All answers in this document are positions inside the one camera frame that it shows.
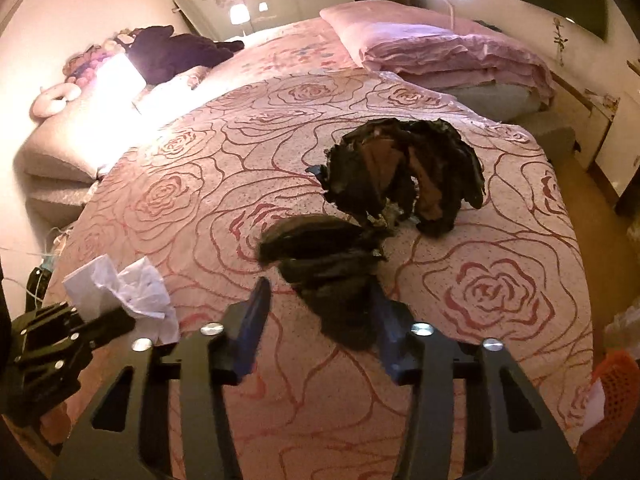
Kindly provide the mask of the white tissue paper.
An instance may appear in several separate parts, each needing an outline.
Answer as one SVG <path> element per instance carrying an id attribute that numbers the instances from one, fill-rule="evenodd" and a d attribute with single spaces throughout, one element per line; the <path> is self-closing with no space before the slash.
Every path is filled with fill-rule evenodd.
<path id="1" fill-rule="evenodd" d="M 149 258 L 117 271 L 108 255 L 100 255 L 67 274 L 63 287 L 85 322 L 123 308 L 136 320 L 134 338 L 148 338 L 153 344 L 173 344 L 180 338 L 176 309 Z"/>

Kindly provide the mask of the brown black wrapper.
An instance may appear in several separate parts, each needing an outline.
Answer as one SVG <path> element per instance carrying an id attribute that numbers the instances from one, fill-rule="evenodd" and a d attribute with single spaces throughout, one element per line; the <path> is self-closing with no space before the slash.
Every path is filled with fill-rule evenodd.
<path id="1" fill-rule="evenodd" d="M 386 259 L 384 226 L 357 226 L 327 214 L 301 214 L 265 229 L 256 249 L 263 268 L 282 278 L 320 320 L 320 332 L 341 346 L 367 351 L 375 343 L 371 288 Z"/>

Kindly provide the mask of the large black wrapper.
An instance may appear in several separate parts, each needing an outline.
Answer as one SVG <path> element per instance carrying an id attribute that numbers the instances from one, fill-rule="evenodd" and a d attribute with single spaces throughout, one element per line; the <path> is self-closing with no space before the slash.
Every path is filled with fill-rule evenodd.
<path id="1" fill-rule="evenodd" d="M 326 150 L 306 171 L 323 197 L 360 226 L 396 226 L 412 219 L 430 237 L 454 228 L 463 203 L 483 207 L 480 159 L 450 122 L 373 119 Z"/>

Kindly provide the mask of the red plastic waste basket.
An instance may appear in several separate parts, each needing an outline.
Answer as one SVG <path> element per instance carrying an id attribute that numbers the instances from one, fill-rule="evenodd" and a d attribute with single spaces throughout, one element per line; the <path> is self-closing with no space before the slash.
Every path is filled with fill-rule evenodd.
<path id="1" fill-rule="evenodd" d="M 620 443 L 639 406 L 639 365 L 625 350 L 596 367 L 587 398 L 577 460 L 582 478 L 601 466 Z"/>

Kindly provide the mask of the pink rose pattern bedspread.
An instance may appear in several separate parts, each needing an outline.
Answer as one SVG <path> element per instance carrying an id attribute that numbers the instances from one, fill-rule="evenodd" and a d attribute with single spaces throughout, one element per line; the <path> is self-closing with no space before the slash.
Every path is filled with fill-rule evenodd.
<path id="1" fill-rule="evenodd" d="M 263 48 L 116 162 L 53 292 L 113 312 L 58 479 L 576 479 L 584 266 L 523 128 Z"/>

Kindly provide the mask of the dark purple plush toy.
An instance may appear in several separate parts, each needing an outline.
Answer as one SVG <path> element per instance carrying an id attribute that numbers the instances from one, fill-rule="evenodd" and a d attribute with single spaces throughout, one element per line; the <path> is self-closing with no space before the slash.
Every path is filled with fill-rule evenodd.
<path id="1" fill-rule="evenodd" d="M 245 46 L 242 40 L 213 41 L 192 34 L 175 34 L 171 25 L 134 29 L 114 40 L 147 84 L 156 86 L 193 67 L 214 68 Z"/>

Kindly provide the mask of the low white tv desk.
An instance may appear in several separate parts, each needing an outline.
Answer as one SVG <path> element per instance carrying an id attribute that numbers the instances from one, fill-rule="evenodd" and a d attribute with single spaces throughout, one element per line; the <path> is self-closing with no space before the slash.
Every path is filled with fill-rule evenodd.
<path id="1" fill-rule="evenodd" d="M 615 113 L 607 108 L 597 94 L 589 93 L 581 84 L 559 70 L 552 70 L 555 97 L 552 112 L 573 129 L 573 153 L 585 170 L 596 161 L 597 154 L 611 129 Z"/>

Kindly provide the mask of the white dresser cabinet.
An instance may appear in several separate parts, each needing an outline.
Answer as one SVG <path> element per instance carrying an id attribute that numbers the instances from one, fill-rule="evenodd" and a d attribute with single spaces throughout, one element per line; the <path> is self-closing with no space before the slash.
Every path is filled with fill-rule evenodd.
<path id="1" fill-rule="evenodd" d="M 624 93 L 596 158 L 597 166 L 618 197 L 623 195 L 639 169 L 639 148 L 639 104 L 628 93 Z"/>

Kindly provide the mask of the grey mattress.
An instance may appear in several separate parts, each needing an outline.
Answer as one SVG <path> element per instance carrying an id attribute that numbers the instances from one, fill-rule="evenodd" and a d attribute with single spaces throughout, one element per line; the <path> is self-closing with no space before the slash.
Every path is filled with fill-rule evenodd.
<path id="1" fill-rule="evenodd" d="M 476 114 L 494 122 L 510 122 L 540 110 L 542 102 L 536 90 L 517 84 L 480 84 L 444 90 Z"/>

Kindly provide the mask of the bedside glowing lamp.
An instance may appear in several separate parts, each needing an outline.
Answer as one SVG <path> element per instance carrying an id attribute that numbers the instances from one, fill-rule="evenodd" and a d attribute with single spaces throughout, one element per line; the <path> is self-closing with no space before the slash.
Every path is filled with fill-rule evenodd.
<path id="1" fill-rule="evenodd" d="M 232 25 L 244 25 L 250 22 L 250 11 L 244 3 L 234 4 L 229 9 L 229 20 Z"/>

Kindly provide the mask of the rose in glass vase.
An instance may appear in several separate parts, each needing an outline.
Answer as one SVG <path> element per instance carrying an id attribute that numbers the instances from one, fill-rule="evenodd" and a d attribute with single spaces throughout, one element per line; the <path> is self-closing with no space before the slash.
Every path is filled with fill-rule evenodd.
<path id="1" fill-rule="evenodd" d="M 568 39 L 563 36 L 562 29 L 564 25 L 562 24 L 559 18 L 553 19 L 554 33 L 553 33 L 553 42 L 555 44 L 556 49 L 556 62 L 559 66 L 564 65 L 564 51 L 566 48 L 566 44 L 568 43 Z"/>

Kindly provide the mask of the folded pink quilt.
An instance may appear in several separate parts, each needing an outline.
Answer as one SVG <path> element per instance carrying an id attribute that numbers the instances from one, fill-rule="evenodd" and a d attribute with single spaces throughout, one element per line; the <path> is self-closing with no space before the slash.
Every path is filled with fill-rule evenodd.
<path id="1" fill-rule="evenodd" d="M 481 84 L 515 84 L 554 97 L 547 64 L 518 40 L 458 18 L 388 0 L 363 0 L 320 11 L 359 66 L 390 72 L 446 90 Z"/>

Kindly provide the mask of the grey bed frame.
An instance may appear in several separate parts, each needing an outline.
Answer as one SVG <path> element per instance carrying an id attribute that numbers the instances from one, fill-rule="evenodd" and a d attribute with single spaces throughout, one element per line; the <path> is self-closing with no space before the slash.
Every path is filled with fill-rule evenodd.
<path id="1" fill-rule="evenodd" d="M 575 130 L 552 110 L 521 115 L 512 122 L 534 136 L 550 162 L 558 162 L 574 155 Z"/>

